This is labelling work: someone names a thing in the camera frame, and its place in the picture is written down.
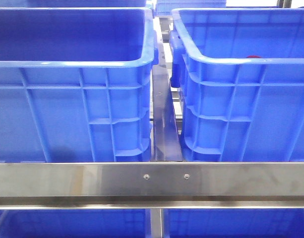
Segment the steel centre divider bar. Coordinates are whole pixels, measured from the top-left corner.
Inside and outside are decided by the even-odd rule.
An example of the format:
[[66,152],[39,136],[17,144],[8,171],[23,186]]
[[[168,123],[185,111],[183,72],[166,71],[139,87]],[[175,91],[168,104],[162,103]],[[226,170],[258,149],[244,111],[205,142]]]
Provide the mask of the steel centre divider bar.
[[173,98],[165,60],[161,19],[153,19],[158,61],[152,69],[154,159],[157,162],[182,162]]

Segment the steel lower vertical post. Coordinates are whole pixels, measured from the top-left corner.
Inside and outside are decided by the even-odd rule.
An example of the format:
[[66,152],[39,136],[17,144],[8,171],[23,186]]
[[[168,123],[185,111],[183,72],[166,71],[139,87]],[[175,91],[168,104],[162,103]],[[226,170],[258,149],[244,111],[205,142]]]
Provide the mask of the steel lower vertical post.
[[164,237],[164,213],[163,209],[151,209],[150,227],[152,238]]

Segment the blue crate lower right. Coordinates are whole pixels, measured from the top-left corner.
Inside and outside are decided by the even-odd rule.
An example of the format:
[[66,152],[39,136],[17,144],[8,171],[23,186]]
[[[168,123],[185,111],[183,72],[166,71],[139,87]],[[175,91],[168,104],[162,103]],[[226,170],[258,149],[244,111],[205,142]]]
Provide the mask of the blue crate lower right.
[[304,238],[304,209],[169,209],[169,238]]

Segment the large blue crate left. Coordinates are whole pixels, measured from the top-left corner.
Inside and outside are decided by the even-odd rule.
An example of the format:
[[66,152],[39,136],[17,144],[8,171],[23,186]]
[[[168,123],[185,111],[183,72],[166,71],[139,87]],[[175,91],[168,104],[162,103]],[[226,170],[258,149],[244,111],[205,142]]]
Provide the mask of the large blue crate left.
[[0,7],[0,163],[147,162],[148,8]]

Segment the stainless steel front rail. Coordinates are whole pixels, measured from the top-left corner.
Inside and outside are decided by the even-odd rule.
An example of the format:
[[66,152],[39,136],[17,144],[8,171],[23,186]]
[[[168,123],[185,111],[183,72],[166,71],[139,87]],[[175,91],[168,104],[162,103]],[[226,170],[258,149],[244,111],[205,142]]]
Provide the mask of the stainless steel front rail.
[[304,163],[0,164],[0,209],[57,208],[304,208]]

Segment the large blue crate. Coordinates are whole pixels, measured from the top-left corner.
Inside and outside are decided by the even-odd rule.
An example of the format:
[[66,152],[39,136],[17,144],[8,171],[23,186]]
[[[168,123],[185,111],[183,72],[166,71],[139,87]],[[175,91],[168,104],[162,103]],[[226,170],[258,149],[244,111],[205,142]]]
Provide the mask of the large blue crate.
[[176,8],[172,17],[184,158],[304,162],[304,8]]
[[0,7],[0,163],[147,162],[148,8]]

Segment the blue crate rear right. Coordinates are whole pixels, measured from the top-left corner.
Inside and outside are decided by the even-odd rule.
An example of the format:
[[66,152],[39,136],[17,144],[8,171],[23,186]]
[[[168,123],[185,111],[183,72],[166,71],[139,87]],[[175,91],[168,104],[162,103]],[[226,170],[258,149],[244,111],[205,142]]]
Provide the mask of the blue crate rear right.
[[168,16],[176,8],[224,8],[226,0],[158,0],[156,15]]

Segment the blue crate rear left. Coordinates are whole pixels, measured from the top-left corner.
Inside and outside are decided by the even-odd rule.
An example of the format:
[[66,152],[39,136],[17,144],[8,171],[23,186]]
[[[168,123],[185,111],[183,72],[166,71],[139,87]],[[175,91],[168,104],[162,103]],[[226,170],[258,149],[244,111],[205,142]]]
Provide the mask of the blue crate rear left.
[[0,7],[155,7],[154,0],[0,0]]

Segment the large blue crate right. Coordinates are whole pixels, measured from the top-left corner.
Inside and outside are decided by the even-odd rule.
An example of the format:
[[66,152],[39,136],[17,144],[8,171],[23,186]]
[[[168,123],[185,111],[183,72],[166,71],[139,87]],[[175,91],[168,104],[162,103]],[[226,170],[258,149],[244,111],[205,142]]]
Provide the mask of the large blue crate right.
[[304,8],[176,8],[172,17],[184,158],[304,162]]

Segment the blue crate lower left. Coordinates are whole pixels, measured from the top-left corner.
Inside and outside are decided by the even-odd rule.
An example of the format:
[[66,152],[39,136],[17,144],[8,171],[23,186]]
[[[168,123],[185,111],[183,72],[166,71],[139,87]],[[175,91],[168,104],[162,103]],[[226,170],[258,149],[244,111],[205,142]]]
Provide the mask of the blue crate lower left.
[[0,238],[149,238],[144,209],[7,210]]

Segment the red button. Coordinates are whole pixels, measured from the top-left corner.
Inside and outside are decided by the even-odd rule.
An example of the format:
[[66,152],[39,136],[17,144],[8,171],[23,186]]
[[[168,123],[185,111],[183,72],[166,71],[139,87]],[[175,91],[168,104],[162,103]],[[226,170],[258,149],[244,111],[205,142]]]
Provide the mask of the red button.
[[256,56],[256,55],[250,55],[250,56],[247,56],[246,58],[249,58],[249,59],[260,59],[261,57],[260,56]]

